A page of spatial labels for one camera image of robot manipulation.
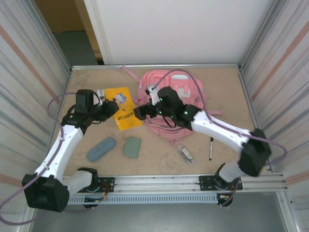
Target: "metal wall panel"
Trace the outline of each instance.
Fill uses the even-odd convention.
[[[40,14],[31,1],[0,1],[0,201],[43,160],[55,125],[46,107],[64,92],[70,74]],[[57,115],[59,108],[54,102],[51,111]],[[1,215],[20,221],[25,204],[20,194]],[[0,223],[0,231],[17,229]]]
[[[287,0],[276,12],[244,78],[261,128],[289,151],[283,172],[302,229],[309,231],[309,1]],[[272,147],[273,158],[282,150]]]

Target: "wooden table surface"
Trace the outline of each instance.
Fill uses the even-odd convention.
[[[187,69],[203,83],[208,110],[222,110],[218,119],[240,128],[253,129],[253,123],[235,68],[193,68]],[[142,77],[149,69],[132,69]],[[123,70],[80,70],[73,71],[68,92],[79,89],[128,87],[132,97],[137,97],[139,84]],[[62,115],[75,104],[75,96],[67,96]],[[107,137],[113,137],[117,144],[97,162],[89,162],[86,155],[90,149]],[[127,137],[141,138],[139,158],[123,155]],[[211,174],[223,162],[238,159],[238,154],[225,144],[214,140],[212,160],[209,161],[210,137],[193,133],[181,142],[190,150],[196,164],[190,166],[178,153],[176,147],[167,143],[148,129],[141,127],[119,131],[114,118],[87,129],[83,139],[74,150],[65,170],[73,174],[80,167],[95,168],[99,175],[148,175],[148,174]]]

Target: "backpack strap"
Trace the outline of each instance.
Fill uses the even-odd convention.
[[[130,69],[128,69],[126,66],[121,67],[122,70],[126,71],[130,76],[133,77],[134,80],[136,80],[138,83],[141,81]]]

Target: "white wall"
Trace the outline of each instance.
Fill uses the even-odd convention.
[[[106,64],[240,62],[273,0],[85,0]]]

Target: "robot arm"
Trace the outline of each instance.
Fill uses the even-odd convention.
[[[146,115],[150,117],[157,115],[170,117],[177,126],[207,134],[227,144],[240,154],[238,162],[223,164],[218,169],[216,173],[217,184],[222,188],[243,175],[259,175],[271,154],[270,147],[267,143],[250,139],[248,136],[265,138],[262,130],[256,128],[250,132],[211,116],[210,120],[200,108],[183,104],[177,92],[171,87],[164,87],[159,90],[157,87],[149,86],[146,93],[151,96],[151,102],[134,109],[135,116],[140,120],[145,120]],[[238,131],[239,134],[223,129],[216,124]]]
[[[55,153],[60,141],[62,145],[55,159],[40,178],[25,189],[29,207],[62,212],[67,206],[70,196],[83,188],[95,190],[98,187],[98,173],[95,169],[80,168],[63,180],[65,167],[87,128],[94,122],[104,122],[118,111],[117,103],[104,99],[104,91],[82,89],[76,93],[76,104],[63,117],[64,137],[59,133],[51,150],[43,163],[33,175],[25,175],[22,185],[26,185],[45,167]]]

